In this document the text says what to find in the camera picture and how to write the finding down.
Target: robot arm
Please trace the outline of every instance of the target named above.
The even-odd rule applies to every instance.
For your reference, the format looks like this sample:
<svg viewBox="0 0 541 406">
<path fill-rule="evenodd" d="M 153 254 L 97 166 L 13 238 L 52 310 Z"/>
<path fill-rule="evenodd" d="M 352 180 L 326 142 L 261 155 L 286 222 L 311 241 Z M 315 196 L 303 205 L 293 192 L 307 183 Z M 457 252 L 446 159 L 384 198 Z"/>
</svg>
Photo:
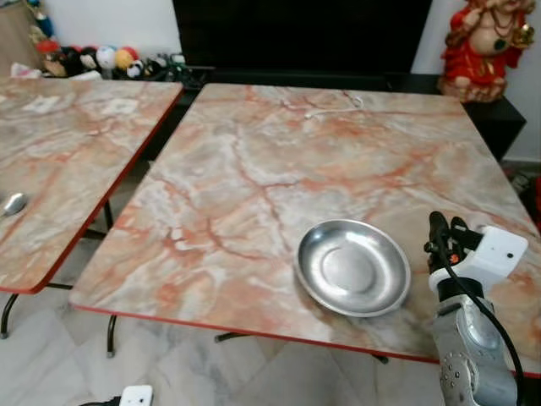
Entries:
<svg viewBox="0 0 541 406">
<path fill-rule="evenodd" d="M 430 215 L 429 286 L 439 295 L 433 335 L 440 354 L 440 384 L 446 406 L 507 406 L 517 389 L 505 365 L 499 332 L 445 269 L 442 255 L 460 283 L 492 313 L 484 289 L 515 268 L 527 241 L 494 227 L 476 233 L 455 217 L 451 228 L 437 211 Z"/>
</svg>

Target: spoon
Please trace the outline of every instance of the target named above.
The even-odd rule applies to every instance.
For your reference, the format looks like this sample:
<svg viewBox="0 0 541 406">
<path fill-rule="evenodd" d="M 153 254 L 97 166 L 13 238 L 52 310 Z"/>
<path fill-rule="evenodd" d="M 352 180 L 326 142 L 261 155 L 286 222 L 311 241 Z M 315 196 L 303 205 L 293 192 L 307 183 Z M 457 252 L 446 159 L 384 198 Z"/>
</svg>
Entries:
<svg viewBox="0 0 541 406">
<path fill-rule="evenodd" d="M 23 210 L 28 202 L 24 193 L 15 193 L 9 196 L 8 203 L 3 207 L 3 213 L 0 217 L 9 217 Z"/>
</svg>

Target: white wall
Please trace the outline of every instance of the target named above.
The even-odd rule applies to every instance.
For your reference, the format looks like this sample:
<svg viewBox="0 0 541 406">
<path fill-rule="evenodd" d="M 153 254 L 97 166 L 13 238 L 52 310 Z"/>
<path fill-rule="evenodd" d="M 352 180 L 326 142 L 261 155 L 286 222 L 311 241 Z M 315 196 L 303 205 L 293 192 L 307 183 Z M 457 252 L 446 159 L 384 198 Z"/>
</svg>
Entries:
<svg viewBox="0 0 541 406">
<path fill-rule="evenodd" d="M 177 21 L 172 0 L 45 0 L 63 45 L 128 45 L 144 56 L 178 52 Z M 412 71 L 438 74 L 449 19 L 466 3 L 433 0 Z M 528 17 L 538 43 L 527 50 L 518 69 L 509 73 L 506 95 L 527 124 L 507 158 L 541 161 L 541 5 Z"/>
<path fill-rule="evenodd" d="M 438 74 L 443 70 L 440 55 L 445 49 L 449 19 L 465 5 L 456 0 L 433 0 L 413 63 L 415 74 Z M 541 4 L 527 16 L 527 21 L 537 30 L 537 43 L 524 52 L 517 69 L 507 69 L 509 86 L 505 92 L 527 124 L 505 159 L 541 162 Z"/>
<path fill-rule="evenodd" d="M 64 46 L 134 47 L 143 56 L 179 52 L 172 0 L 44 0 Z"/>
</svg>

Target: stainless steel plate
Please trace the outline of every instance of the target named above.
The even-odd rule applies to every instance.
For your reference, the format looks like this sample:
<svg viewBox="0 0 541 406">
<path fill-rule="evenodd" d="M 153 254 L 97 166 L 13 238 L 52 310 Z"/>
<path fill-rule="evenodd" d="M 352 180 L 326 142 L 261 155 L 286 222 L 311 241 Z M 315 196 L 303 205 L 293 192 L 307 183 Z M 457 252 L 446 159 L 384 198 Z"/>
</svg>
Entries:
<svg viewBox="0 0 541 406">
<path fill-rule="evenodd" d="M 353 220 L 309 230 L 298 247 L 297 273 L 323 306 L 355 317 L 398 308 L 411 282 L 406 256 L 391 237 Z"/>
</svg>

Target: red statue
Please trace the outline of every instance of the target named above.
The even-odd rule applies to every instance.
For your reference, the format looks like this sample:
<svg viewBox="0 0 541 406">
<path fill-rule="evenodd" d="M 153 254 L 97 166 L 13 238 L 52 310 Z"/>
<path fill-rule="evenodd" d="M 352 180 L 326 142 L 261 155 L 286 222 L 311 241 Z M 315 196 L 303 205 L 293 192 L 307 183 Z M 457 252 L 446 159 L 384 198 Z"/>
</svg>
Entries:
<svg viewBox="0 0 541 406">
<path fill-rule="evenodd" d="M 522 50 L 533 43 L 526 24 L 534 0 L 467 0 L 451 19 L 445 39 L 445 73 L 438 84 L 444 95 L 461 102 L 491 102 L 503 96 L 505 66 L 516 68 Z"/>
</svg>

